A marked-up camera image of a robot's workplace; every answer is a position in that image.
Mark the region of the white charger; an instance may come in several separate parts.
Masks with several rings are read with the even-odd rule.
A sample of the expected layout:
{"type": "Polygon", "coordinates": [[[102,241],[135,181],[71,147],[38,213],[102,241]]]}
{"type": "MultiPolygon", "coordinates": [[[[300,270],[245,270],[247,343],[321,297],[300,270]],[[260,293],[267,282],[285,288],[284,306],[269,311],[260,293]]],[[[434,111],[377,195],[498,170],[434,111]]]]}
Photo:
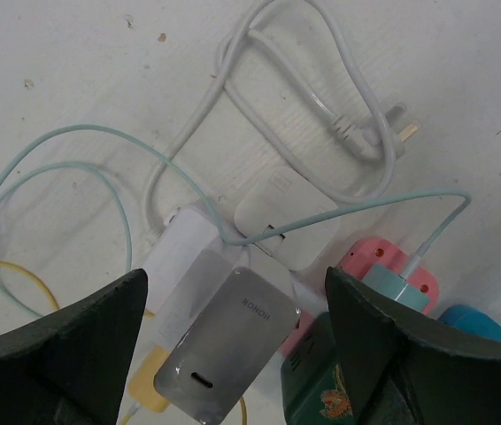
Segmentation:
{"type": "MultiPolygon", "coordinates": [[[[333,211],[337,204],[287,166],[276,166],[256,182],[235,209],[234,223],[246,237],[333,211]]],[[[257,242],[292,271],[310,267],[334,238],[339,221],[323,221],[257,242]]]]}

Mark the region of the dark green dragon charger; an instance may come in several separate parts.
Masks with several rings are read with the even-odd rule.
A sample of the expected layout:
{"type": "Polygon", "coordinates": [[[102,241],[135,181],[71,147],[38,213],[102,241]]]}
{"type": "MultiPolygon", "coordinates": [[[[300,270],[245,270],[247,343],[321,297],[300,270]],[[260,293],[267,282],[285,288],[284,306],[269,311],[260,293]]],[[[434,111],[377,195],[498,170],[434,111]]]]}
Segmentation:
{"type": "Polygon", "coordinates": [[[281,394],[288,424],[355,422],[328,313],[318,316],[282,364],[281,394]]]}

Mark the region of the blue charger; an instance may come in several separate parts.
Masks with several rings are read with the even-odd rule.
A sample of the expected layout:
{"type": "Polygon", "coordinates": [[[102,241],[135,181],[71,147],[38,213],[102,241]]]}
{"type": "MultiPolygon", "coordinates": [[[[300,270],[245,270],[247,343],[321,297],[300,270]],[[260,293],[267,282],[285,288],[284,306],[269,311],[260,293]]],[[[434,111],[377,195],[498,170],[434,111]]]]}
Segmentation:
{"type": "Polygon", "coordinates": [[[453,305],[438,318],[447,326],[501,343],[501,326],[487,314],[469,305],[453,305]]]}

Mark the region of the white power strip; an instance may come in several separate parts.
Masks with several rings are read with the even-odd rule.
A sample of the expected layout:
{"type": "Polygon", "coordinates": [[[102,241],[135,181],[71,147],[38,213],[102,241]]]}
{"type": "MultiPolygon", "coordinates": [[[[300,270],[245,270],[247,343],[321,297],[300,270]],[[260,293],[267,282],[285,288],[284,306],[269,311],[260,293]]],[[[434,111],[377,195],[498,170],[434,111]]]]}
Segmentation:
{"type": "Polygon", "coordinates": [[[237,266],[275,283],[295,303],[299,321],[278,349],[287,357],[314,320],[328,311],[325,296],[257,246],[225,244],[201,201],[176,210],[143,264],[149,279],[146,308],[156,314],[151,340],[170,352],[237,266]]]}

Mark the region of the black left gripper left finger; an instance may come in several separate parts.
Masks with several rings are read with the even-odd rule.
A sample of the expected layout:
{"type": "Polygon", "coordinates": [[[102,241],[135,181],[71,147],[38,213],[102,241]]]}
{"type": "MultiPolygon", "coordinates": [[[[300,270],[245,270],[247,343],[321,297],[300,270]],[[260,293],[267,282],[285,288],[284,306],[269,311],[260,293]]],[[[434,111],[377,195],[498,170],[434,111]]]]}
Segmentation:
{"type": "Polygon", "coordinates": [[[0,336],[0,424],[114,424],[148,295],[133,270],[0,336]]]}

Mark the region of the pink charger plug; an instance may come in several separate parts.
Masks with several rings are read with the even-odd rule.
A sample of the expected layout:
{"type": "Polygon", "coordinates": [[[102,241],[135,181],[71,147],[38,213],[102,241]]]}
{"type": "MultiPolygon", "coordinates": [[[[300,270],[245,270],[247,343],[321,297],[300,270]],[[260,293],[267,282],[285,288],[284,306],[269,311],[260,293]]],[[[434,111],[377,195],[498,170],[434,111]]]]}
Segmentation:
{"type": "MultiPolygon", "coordinates": [[[[360,239],[354,243],[337,266],[362,280],[374,264],[379,264],[398,274],[408,259],[409,256],[398,245],[387,239],[374,236],[360,239]]],[[[419,266],[409,279],[409,283],[428,297],[428,304],[423,313],[429,314],[437,304],[440,295],[437,279],[426,268],[419,266]]],[[[294,286],[297,305],[302,313],[297,328],[289,334],[278,350],[284,358],[290,355],[314,320],[328,311],[322,284],[311,287],[295,277],[294,286]]]]}

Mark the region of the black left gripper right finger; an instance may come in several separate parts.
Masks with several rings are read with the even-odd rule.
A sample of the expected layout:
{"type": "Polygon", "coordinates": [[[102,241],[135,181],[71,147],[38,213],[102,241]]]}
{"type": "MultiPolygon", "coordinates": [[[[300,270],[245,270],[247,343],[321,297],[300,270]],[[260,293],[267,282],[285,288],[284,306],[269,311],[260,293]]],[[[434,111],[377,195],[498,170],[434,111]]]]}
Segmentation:
{"type": "Polygon", "coordinates": [[[358,424],[501,424],[501,342],[459,331],[329,268],[325,291],[358,424]]]}

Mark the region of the mint green charger plug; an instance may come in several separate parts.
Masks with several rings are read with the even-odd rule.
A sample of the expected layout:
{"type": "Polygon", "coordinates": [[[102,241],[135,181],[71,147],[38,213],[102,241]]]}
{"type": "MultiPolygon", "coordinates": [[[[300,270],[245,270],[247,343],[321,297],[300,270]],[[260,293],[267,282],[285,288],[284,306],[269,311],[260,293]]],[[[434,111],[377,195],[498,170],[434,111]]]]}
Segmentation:
{"type": "Polygon", "coordinates": [[[429,304],[427,295],[380,264],[371,266],[361,281],[384,297],[417,312],[423,313],[429,304]]]}

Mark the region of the yellow charger plug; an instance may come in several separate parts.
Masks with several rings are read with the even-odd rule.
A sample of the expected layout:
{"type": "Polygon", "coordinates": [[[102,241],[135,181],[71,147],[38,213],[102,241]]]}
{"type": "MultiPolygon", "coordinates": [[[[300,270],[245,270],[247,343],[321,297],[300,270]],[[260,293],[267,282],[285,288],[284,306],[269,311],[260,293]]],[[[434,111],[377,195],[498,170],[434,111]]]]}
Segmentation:
{"type": "Polygon", "coordinates": [[[131,418],[141,407],[153,413],[163,413],[169,406],[169,401],[155,389],[154,379],[159,369],[165,363],[169,353],[160,345],[155,345],[145,357],[141,366],[133,373],[127,390],[134,400],[127,412],[131,418]]]}

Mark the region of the silver honor charger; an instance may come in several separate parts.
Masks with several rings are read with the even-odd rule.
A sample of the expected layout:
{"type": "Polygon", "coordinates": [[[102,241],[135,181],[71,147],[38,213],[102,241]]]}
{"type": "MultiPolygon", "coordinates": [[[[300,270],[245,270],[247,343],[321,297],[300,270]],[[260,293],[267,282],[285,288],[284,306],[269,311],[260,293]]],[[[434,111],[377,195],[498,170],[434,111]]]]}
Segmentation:
{"type": "Polygon", "coordinates": [[[235,268],[156,373],[156,391],[201,424],[222,423],[298,318],[286,268],[235,268]]]}

